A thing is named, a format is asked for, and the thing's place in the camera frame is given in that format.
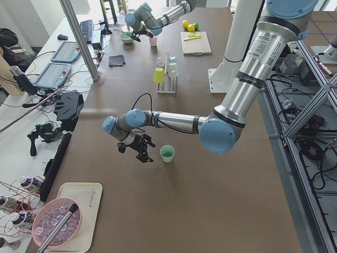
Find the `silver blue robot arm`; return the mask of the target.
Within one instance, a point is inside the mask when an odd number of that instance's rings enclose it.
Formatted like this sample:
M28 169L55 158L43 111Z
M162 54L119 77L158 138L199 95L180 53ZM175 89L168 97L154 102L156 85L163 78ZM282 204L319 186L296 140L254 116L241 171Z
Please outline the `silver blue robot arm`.
M209 116L134 108L119 117L107 117L103 130L118 140L119 152L131 148L143 163L150 161L147 147L152 145L152 139L135 133L135 129L144 126L197 134L206 150L215 154L230 151L246 125L246 113L286 44L307 36L315 6L316 1L267 1L257 22L256 38L222 103Z
M130 38L140 42L141 35L149 38L158 36L164 27L174 23L181 16L192 12L195 7L196 1L181 1L172 9L155 17L148 3L143 3L138 9L125 15L125 22L133 29Z

